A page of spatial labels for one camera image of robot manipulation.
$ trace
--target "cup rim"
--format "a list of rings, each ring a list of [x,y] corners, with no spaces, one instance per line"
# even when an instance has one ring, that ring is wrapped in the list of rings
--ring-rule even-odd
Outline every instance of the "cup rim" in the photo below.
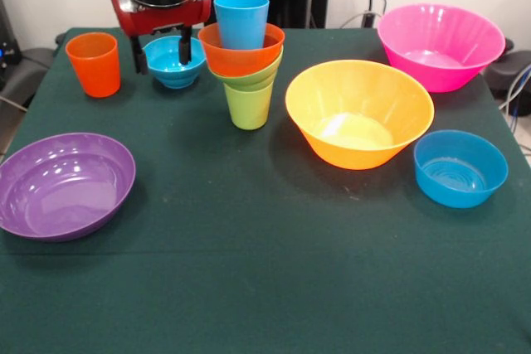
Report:
[[[225,6],[223,4],[219,4],[219,0],[214,0],[214,6],[215,7],[221,7],[225,8],[227,10],[256,10],[258,8],[263,8],[265,6],[269,6],[270,1],[269,0],[262,0],[263,4],[259,6],[252,6],[252,7],[233,7],[233,6]]]
[[[76,56],[75,54],[72,54],[71,49],[70,49],[70,46],[72,45],[72,43],[76,40],[85,39],[88,36],[104,36],[104,37],[110,38],[111,41],[113,42],[113,46],[110,48],[109,51],[99,54],[97,56],[92,56],[92,57],[79,57],[79,56]],[[114,50],[116,50],[117,47],[118,47],[118,40],[108,32],[86,32],[86,33],[81,33],[80,35],[72,37],[65,45],[65,52],[70,58],[73,58],[75,60],[96,60],[98,58],[107,56],[108,54],[112,53]]]

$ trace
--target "cup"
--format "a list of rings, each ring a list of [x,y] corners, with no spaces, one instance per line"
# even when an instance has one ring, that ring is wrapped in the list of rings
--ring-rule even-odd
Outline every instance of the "cup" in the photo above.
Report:
[[[66,54],[90,97],[109,97],[119,89],[118,42],[109,33],[90,32],[66,44]]]
[[[263,47],[269,0],[214,0],[214,9],[224,48]]]
[[[243,130],[256,130],[267,122],[273,82],[257,91],[239,91],[225,85],[232,122]]]

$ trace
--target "stacked cups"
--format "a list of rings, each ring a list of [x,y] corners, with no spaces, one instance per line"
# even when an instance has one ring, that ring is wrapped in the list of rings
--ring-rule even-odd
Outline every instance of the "stacked cups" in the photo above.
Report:
[[[267,23],[269,0],[214,0],[218,23],[197,35],[208,68],[223,83],[232,122],[254,130],[267,122],[284,32]]]

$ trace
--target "bowl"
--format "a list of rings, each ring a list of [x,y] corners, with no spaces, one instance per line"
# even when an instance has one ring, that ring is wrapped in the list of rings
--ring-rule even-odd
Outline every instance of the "bowl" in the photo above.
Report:
[[[272,24],[265,27],[264,47],[255,50],[231,50],[222,47],[217,23],[204,27],[197,37],[207,55],[208,67],[217,75],[252,75],[270,65],[280,54],[285,34]]]
[[[0,165],[0,227],[31,240],[80,238],[103,226],[128,196],[134,159],[93,133],[44,138]]]
[[[192,38],[192,59],[186,65],[179,62],[180,36],[163,36],[144,47],[149,71],[169,89],[183,89],[193,83],[205,64],[201,42]]]
[[[284,53],[284,47],[280,48],[280,54],[276,59],[269,64],[263,70],[252,75],[241,76],[239,78],[227,78],[226,76],[221,76],[213,71],[212,74],[216,76],[224,85],[231,87],[234,90],[239,91],[256,91],[265,88],[267,85],[270,85],[276,77],[276,71],[278,71],[280,62],[282,61],[282,55]]]
[[[372,61],[318,64],[285,95],[288,114],[323,160],[346,169],[377,167],[419,138],[433,102],[411,76]]]
[[[478,206],[507,179],[504,155],[492,143],[460,130],[439,130],[421,138],[414,151],[421,190],[442,205]]]
[[[389,62],[433,93],[457,90],[505,48],[501,30],[462,8],[419,3],[396,8],[378,24]]]

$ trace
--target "bowl rim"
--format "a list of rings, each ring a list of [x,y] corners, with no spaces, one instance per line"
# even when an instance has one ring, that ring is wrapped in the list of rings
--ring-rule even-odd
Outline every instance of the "bowl rim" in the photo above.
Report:
[[[276,46],[283,46],[284,45],[284,40],[285,40],[285,32],[282,28],[276,26],[275,24],[271,24],[269,22],[266,23],[265,25],[265,34],[267,34],[267,29],[270,28],[272,30],[274,30],[276,33],[279,34],[280,36],[280,39],[276,42],[276,43],[273,43],[272,45],[269,45],[267,47],[261,47],[259,49],[242,49],[242,50],[235,50],[235,49],[226,49],[225,47],[220,47],[220,46],[215,46],[213,45],[212,43],[209,43],[207,41],[204,41],[201,36],[202,34],[207,30],[207,29],[217,29],[218,32],[219,32],[219,22],[214,22],[213,24],[209,24],[209,25],[206,25],[204,26],[203,28],[201,28],[199,30],[199,32],[197,33],[197,39],[202,43],[203,46],[205,47],[211,47],[212,49],[216,49],[216,50],[219,50],[219,51],[223,51],[225,52],[226,54],[241,54],[241,55],[250,55],[250,54],[253,54],[253,53],[261,53],[263,52],[264,50],[270,50],[271,48],[273,47],[276,47]]]
[[[322,65],[329,65],[329,64],[343,64],[345,62],[348,62],[348,63],[353,63],[354,62],[356,64],[371,64],[371,65],[376,64],[378,66],[381,66],[384,69],[391,70],[393,73],[402,75],[405,78],[409,79],[412,83],[414,83],[416,87],[421,89],[419,91],[422,92],[422,94],[426,97],[426,99],[428,100],[428,104],[430,105],[430,111],[431,111],[430,112],[430,118],[429,118],[429,123],[426,123],[426,127],[421,129],[420,132],[418,134],[416,134],[415,136],[413,136],[412,138],[409,138],[408,140],[404,140],[404,141],[402,141],[400,143],[396,143],[396,144],[393,144],[393,145],[390,145],[390,146],[386,146],[386,147],[381,147],[381,148],[364,149],[364,148],[344,147],[344,146],[339,146],[337,144],[331,143],[331,142],[329,142],[327,140],[322,139],[321,137],[316,136],[315,134],[311,133],[308,129],[305,129],[300,124],[298,124],[297,121],[295,120],[295,118],[291,115],[290,107],[288,105],[288,94],[290,92],[290,87],[293,85],[293,83],[301,75],[307,73],[309,70],[312,70],[312,69],[314,69],[316,67],[320,67]],[[431,98],[431,96],[428,93],[428,91],[426,90],[426,88],[418,80],[416,80],[412,76],[408,75],[406,72],[402,72],[401,70],[399,70],[397,68],[394,68],[394,67],[392,67],[390,65],[382,64],[381,62],[376,62],[376,61],[369,61],[369,60],[334,60],[334,61],[326,61],[326,62],[321,62],[321,63],[316,64],[316,65],[312,65],[310,68],[306,68],[305,70],[300,72],[290,82],[290,84],[288,85],[288,88],[287,88],[287,90],[285,92],[285,107],[286,107],[286,109],[288,111],[288,115],[290,116],[291,120],[293,120],[293,122],[299,127],[300,130],[302,130],[305,134],[308,134],[312,138],[315,138],[316,140],[318,140],[318,141],[320,141],[322,143],[326,143],[327,145],[330,145],[330,146],[333,146],[333,147],[336,147],[336,148],[348,149],[348,150],[354,150],[354,151],[366,152],[366,153],[388,151],[388,150],[397,149],[397,148],[403,148],[403,147],[407,146],[408,144],[412,143],[413,141],[415,141],[419,137],[421,137],[430,128],[431,124],[433,123],[433,119],[435,118],[435,106],[433,105],[433,99]]]
[[[150,43],[146,44],[144,47],[142,47],[142,50],[144,50],[144,52],[146,52],[146,49],[153,43],[155,43],[156,41],[162,41],[162,40],[166,40],[168,38],[171,38],[171,39],[175,39],[175,38],[181,38],[181,35],[167,35],[167,36],[161,36],[161,37],[158,37],[157,39],[151,41]],[[185,72],[185,71],[190,71],[190,70],[195,70],[196,68],[199,68],[201,65],[203,65],[205,62],[207,62],[207,56],[205,54],[205,49],[202,48],[202,43],[199,39],[197,39],[196,37],[191,37],[190,38],[192,41],[198,41],[199,42],[199,47],[201,48],[201,51],[202,51],[202,60],[201,62],[199,62],[197,65],[195,65],[194,67],[191,67],[191,68],[187,68],[187,69],[184,69],[184,70],[161,70],[159,68],[153,68],[150,64],[149,64],[149,58],[148,58],[148,55],[146,54],[146,61],[148,63],[148,69],[154,71],[154,72],[164,72],[164,73],[169,73],[169,74],[172,74],[172,73],[178,73],[178,72]]]
[[[480,20],[483,20],[483,21],[487,22],[489,25],[491,25],[494,28],[494,30],[498,33],[499,38],[501,39],[501,41],[499,42],[499,51],[497,51],[497,56],[491,57],[491,59],[489,59],[486,62],[480,62],[478,64],[473,64],[473,65],[440,66],[440,65],[432,65],[432,64],[429,64],[429,63],[421,63],[421,62],[418,62],[418,61],[414,61],[411,58],[408,58],[408,57],[404,56],[400,51],[396,51],[392,46],[389,46],[389,44],[382,37],[380,26],[382,25],[383,22],[385,22],[389,18],[389,16],[391,16],[392,14],[394,14],[396,12],[400,12],[401,10],[406,9],[406,8],[418,8],[418,7],[421,7],[421,6],[435,6],[435,7],[442,7],[442,8],[445,8],[445,9],[459,10],[459,11],[466,12],[467,14],[469,14],[471,16],[477,17]],[[423,66],[429,66],[430,68],[435,68],[435,69],[438,69],[438,70],[472,70],[472,69],[475,69],[475,68],[484,68],[485,66],[487,66],[488,64],[490,64],[494,60],[497,60],[501,56],[501,54],[504,52],[504,48],[505,48],[505,35],[504,35],[504,33],[489,18],[484,17],[484,16],[480,15],[477,12],[472,12],[471,10],[467,10],[467,9],[465,9],[463,7],[453,6],[453,5],[444,4],[444,3],[416,2],[416,3],[408,3],[408,4],[405,4],[403,6],[393,8],[391,11],[386,12],[382,16],[382,18],[380,18],[380,22],[378,23],[377,32],[378,32],[378,37],[380,38],[380,41],[382,41],[382,44],[385,47],[387,47],[388,49],[392,50],[395,54],[399,55],[402,58],[405,58],[406,60],[408,60],[408,61],[410,61],[410,62],[412,62],[414,64],[423,65]]]
[[[54,239],[60,239],[60,238],[62,238],[64,236],[68,236],[68,235],[71,235],[71,234],[75,234],[76,232],[83,231],[83,230],[89,228],[91,225],[97,224],[98,222],[102,221],[104,218],[106,218],[109,215],[113,214],[114,211],[116,211],[117,209],[119,209],[122,206],[123,202],[125,201],[125,198],[127,198],[127,196],[131,192],[131,189],[133,188],[133,185],[134,185],[134,180],[136,178],[136,162],[134,161],[133,154],[129,151],[129,149],[127,147],[125,147],[125,145],[123,145],[117,139],[109,137],[109,136],[106,136],[104,134],[92,133],[92,132],[69,132],[69,133],[54,134],[52,136],[41,138],[41,139],[39,139],[37,141],[33,141],[33,142],[29,143],[28,145],[18,149],[14,153],[12,153],[9,156],[8,159],[6,159],[4,162],[2,162],[0,164],[0,172],[2,171],[2,168],[5,167],[5,165],[9,164],[10,162],[13,162],[13,159],[17,155],[20,155],[20,153],[22,153],[23,151],[25,151],[25,150],[27,150],[27,149],[29,149],[31,147],[34,147],[34,146],[38,145],[39,143],[43,143],[45,141],[50,141],[50,140],[53,140],[54,138],[67,137],[67,136],[80,136],[80,135],[93,136],[93,137],[98,137],[98,138],[105,138],[105,139],[107,139],[107,140],[109,140],[111,142],[114,142],[115,144],[117,144],[119,147],[121,147],[125,151],[125,153],[127,154],[129,160],[131,161],[131,165],[133,167],[133,172],[131,173],[131,181],[128,183],[127,187],[125,188],[124,195],[116,202],[116,204],[113,206],[113,208],[111,210],[107,211],[101,217],[93,220],[88,225],[83,225],[80,228],[76,228],[74,230],[69,230],[67,232],[62,232],[60,234],[54,234],[54,235],[20,234],[20,233],[18,233],[16,231],[12,231],[12,230],[8,229],[3,223],[0,223],[0,228],[2,228],[3,230],[5,230],[5,231],[7,231],[7,232],[9,232],[11,234],[14,234],[16,236],[20,236],[22,238],[27,238],[27,239],[30,239],[30,240],[54,240]]]
[[[441,133],[453,133],[455,136],[468,136],[470,138],[473,138],[474,140],[481,141],[483,144],[486,144],[488,148],[493,150],[495,153],[498,153],[501,156],[501,159],[504,161],[504,176],[500,179],[500,182],[498,184],[493,185],[490,188],[486,188],[484,190],[478,190],[478,191],[467,191],[462,190],[459,188],[449,187],[446,184],[441,183],[440,181],[436,180],[429,174],[426,174],[424,170],[422,169],[421,164],[418,162],[417,153],[418,153],[418,146],[422,143],[423,140],[428,139],[429,137],[436,136]],[[509,177],[509,164],[507,163],[507,158],[505,158],[504,153],[502,153],[498,147],[496,147],[494,144],[492,144],[489,140],[486,138],[481,137],[478,134],[474,134],[471,132],[466,132],[465,130],[459,130],[459,129],[441,129],[441,130],[435,130],[433,132],[430,132],[428,134],[425,134],[424,137],[422,137],[418,142],[415,144],[415,147],[413,149],[413,160],[415,162],[415,167],[417,170],[420,170],[424,176],[426,176],[431,182],[434,182],[436,185],[444,187],[448,190],[451,190],[453,192],[459,192],[463,194],[486,194],[496,191],[498,188],[504,185],[504,183],[507,181],[507,178]]]

